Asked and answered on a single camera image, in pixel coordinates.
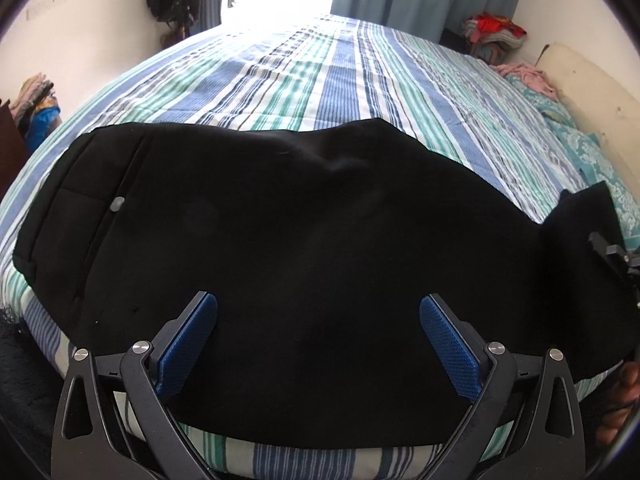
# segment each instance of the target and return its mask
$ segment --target blue and green striped comforter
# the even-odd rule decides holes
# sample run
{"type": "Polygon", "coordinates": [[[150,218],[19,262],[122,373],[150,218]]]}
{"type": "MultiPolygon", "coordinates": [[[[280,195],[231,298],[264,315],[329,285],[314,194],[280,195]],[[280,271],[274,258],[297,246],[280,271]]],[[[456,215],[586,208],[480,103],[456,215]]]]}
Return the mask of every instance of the blue and green striped comforter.
{"type": "MultiPolygon", "coordinates": [[[[0,206],[0,307],[26,320],[44,355],[65,374],[73,345],[15,270],[12,251],[35,193],[80,134],[127,121],[300,131],[374,117],[471,168],[535,221],[551,211],[561,189],[584,187],[542,116],[478,60],[336,16],[276,33],[218,27],[122,75],[30,158],[0,206]]],[[[583,381],[580,396],[599,382],[583,381]]],[[[118,402],[129,409],[124,397],[118,402]]],[[[126,420],[140,432],[132,417],[126,420]]],[[[292,463],[305,465],[296,474],[289,469],[292,480],[414,478],[438,450],[295,450],[185,432],[216,469],[261,479],[279,477],[292,463]]],[[[504,433],[497,432],[489,451],[504,433]]]]}

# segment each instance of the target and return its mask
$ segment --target pink cloth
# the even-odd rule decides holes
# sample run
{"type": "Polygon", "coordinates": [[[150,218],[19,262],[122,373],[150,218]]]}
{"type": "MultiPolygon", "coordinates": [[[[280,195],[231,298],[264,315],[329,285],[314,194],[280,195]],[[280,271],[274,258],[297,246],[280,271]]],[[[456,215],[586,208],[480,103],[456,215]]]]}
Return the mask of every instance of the pink cloth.
{"type": "Polygon", "coordinates": [[[22,84],[15,102],[9,104],[9,110],[11,110],[11,115],[14,117],[16,123],[20,121],[24,115],[24,111],[31,106],[33,99],[38,96],[37,91],[45,82],[45,77],[42,72],[39,72],[35,76],[28,78],[27,81],[22,84]]]}
{"type": "Polygon", "coordinates": [[[554,101],[558,101],[558,92],[551,86],[544,71],[527,63],[511,63],[494,66],[493,69],[502,77],[516,75],[532,90],[546,95],[554,101]]]}

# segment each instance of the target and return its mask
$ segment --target pile of clothes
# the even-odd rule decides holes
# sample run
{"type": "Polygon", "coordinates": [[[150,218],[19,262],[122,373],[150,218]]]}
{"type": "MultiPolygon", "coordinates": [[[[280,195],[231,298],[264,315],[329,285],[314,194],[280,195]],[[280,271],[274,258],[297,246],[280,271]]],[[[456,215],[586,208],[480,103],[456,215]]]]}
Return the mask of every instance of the pile of clothes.
{"type": "Polygon", "coordinates": [[[509,18],[488,12],[466,20],[463,30],[471,43],[471,55],[490,65],[500,64],[508,50],[520,48],[527,39],[527,31],[509,18]]]}
{"type": "Polygon", "coordinates": [[[62,122],[53,83],[42,73],[23,83],[17,99],[9,102],[9,110],[30,153],[62,122]]]}
{"type": "Polygon", "coordinates": [[[502,77],[513,75],[519,77],[522,82],[533,91],[547,96],[549,99],[558,102],[558,91],[549,81],[546,73],[528,63],[511,63],[494,66],[494,70],[502,77]]]}

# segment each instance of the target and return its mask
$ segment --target red cloth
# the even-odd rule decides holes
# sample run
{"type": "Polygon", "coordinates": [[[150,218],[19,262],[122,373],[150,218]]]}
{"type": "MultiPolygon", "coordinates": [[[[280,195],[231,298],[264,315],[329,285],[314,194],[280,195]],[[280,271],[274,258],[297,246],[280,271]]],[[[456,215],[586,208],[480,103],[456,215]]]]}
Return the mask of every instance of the red cloth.
{"type": "Polygon", "coordinates": [[[493,34],[494,32],[500,32],[507,29],[516,38],[521,38],[527,31],[522,27],[517,26],[509,18],[504,16],[494,16],[488,12],[483,12],[473,17],[474,20],[478,20],[478,32],[481,34],[493,34]]]}

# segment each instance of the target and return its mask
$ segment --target blue gripper pad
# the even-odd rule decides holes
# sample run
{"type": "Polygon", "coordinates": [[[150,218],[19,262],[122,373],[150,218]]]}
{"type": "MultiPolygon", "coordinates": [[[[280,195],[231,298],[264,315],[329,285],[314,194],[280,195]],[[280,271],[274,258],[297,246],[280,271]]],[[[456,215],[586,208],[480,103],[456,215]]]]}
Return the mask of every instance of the blue gripper pad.
{"type": "Polygon", "coordinates": [[[480,363],[429,296],[420,303],[420,324],[458,395],[475,402],[482,391],[480,363]]]}
{"type": "Polygon", "coordinates": [[[160,399],[180,393],[217,319],[218,302],[207,294],[158,360],[156,394],[160,399]]]}

